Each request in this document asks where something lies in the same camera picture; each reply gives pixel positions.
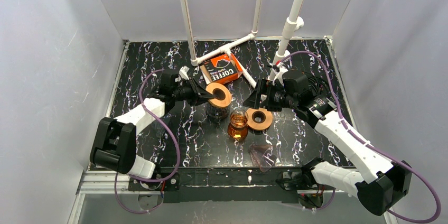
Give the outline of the wooden ring dripper holder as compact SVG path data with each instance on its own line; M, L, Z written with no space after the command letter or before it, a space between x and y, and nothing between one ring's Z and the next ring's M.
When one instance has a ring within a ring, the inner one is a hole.
M231 104L232 95L224 85L220 83L210 83L206 87L206 91L214 96L208 100L208 103L217 108L226 108Z

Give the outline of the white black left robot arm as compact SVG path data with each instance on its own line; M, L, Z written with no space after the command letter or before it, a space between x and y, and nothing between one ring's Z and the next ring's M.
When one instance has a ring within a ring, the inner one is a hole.
M131 111L115 118L104 117L99 121L95 139L90 152L90 162L95 166L107 168L144 182L162 182L173 177L180 166L179 144L167 124L161 120L178 101L186 101L191 106L198 106L215 98L199 82L187 74L188 67L179 71L159 69L150 73L160 73L160 82L156 84L147 98L143 97L143 88L148 81L144 79L139 90L141 103ZM176 164L171 174L156 179L155 163L138 156L136 139L138 134L152 122L163 126L173 140L176 148Z

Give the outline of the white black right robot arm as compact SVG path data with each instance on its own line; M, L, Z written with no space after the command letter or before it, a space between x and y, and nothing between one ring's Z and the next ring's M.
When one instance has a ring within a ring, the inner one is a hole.
M310 182L329 185L356 197L377 216L407 194L412 177L407 164L370 149L369 143L339 116L336 104L313 91L305 74L288 71L274 81L260 79L243 105L274 112L293 110L356 167L356 171L350 171L315 158L302 167L302 174Z

